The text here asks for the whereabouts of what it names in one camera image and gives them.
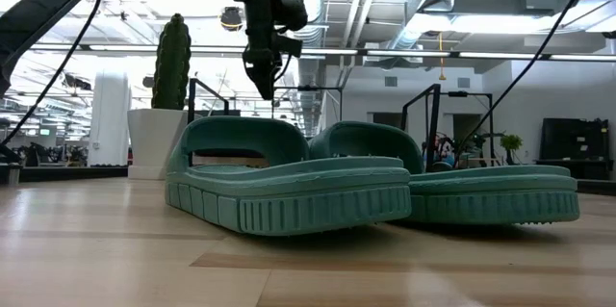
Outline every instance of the rubber slipper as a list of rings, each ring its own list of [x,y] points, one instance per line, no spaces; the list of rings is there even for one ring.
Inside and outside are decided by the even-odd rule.
[[[269,167],[190,166],[194,151],[251,151]],[[402,161],[309,161],[308,144],[283,121],[231,116],[189,124],[171,153],[167,204],[231,230],[265,236],[321,232],[411,213]]]
[[[419,147],[381,124],[340,122],[310,141],[311,157],[400,157],[412,173],[411,221],[510,224],[579,218],[578,183],[558,166],[499,166],[423,173]]]

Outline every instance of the tall green cactus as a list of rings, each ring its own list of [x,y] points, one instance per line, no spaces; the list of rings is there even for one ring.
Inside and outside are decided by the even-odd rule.
[[[189,82],[191,36],[176,13],[165,25],[156,51],[152,109],[182,110]]]

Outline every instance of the fluorescent light fixture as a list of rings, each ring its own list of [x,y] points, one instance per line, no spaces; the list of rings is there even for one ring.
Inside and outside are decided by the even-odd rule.
[[[245,47],[240,46],[192,46],[191,52],[200,53],[243,53]]]
[[[461,52],[460,58],[472,59],[506,59],[506,60],[530,60],[532,53],[486,53],[486,52]]]
[[[55,121],[55,122],[61,122],[61,123],[66,123],[68,122],[67,118],[58,118],[58,117],[46,117],[45,120],[49,120],[49,121]]]
[[[550,59],[563,62],[616,62],[616,56],[606,55],[552,55]]]
[[[11,126],[9,126],[9,129],[14,129],[14,128],[16,128],[16,127],[17,127],[17,125],[16,125],[16,124],[15,124],[15,125],[11,125]],[[24,125],[22,125],[22,126],[21,126],[21,130],[26,130],[26,129],[38,129],[38,128],[39,128],[39,126],[38,126],[38,125],[36,125],[36,124],[24,124]]]
[[[67,51],[70,49],[70,45],[67,43],[35,43],[31,47],[32,49],[37,50],[63,50]]]
[[[446,32],[451,30],[451,19],[442,14],[416,13],[404,29],[410,36],[420,36],[427,31]]]
[[[90,45],[94,51],[156,52],[155,45]]]
[[[369,56],[375,57],[426,57],[426,58],[445,58],[449,57],[450,52],[444,51],[421,51],[421,50],[369,50]]]
[[[302,55],[313,55],[313,56],[356,56],[356,49],[337,49],[337,48],[303,48],[301,50]]]
[[[463,14],[451,22],[459,33],[530,34],[543,28],[534,16],[508,14]]]

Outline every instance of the white planter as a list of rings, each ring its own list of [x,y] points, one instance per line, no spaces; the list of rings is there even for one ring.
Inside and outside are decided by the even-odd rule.
[[[133,164],[128,178],[164,180],[167,161],[188,122],[178,110],[140,109],[128,112]]]

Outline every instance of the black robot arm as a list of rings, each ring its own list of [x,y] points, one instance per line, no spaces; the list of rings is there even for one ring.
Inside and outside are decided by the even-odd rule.
[[[21,0],[0,16],[0,97],[11,86],[19,58],[45,35],[80,0]],[[301,41],[280,37],[274,23],[290,30],[306,25],[302,0],[237,0],[245,3],[248,46],[246,72],[264,99],[273,97],[272,83],[279,69],[280,52],[299,57]]]

